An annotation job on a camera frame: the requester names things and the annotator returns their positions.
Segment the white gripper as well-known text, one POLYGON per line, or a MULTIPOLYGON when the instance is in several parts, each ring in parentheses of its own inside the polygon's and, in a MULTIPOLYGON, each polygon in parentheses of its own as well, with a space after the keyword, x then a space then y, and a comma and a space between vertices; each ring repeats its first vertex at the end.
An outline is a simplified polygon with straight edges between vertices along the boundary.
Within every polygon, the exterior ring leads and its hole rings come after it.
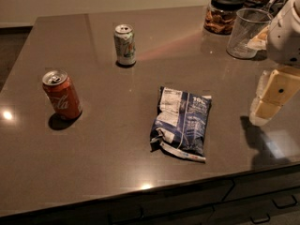
POLYGON ((300 15, 297 3, 286 3, 270 24, 268 58, 292 67, 265 70, 250 106, 249 121, 264 126, 300 90, 300 15))

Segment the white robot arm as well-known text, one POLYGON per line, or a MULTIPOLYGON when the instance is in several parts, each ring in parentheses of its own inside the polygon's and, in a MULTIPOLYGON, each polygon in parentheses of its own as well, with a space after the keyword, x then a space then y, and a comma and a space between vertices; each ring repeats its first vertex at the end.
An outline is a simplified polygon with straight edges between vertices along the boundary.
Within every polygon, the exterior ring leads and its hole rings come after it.
POLYGON ((281 11, 247 46, 266 50, 277 64, 259 79, 249 120, 254 126, 268 123, 300 90, 300 0, 288 0, 281 11))

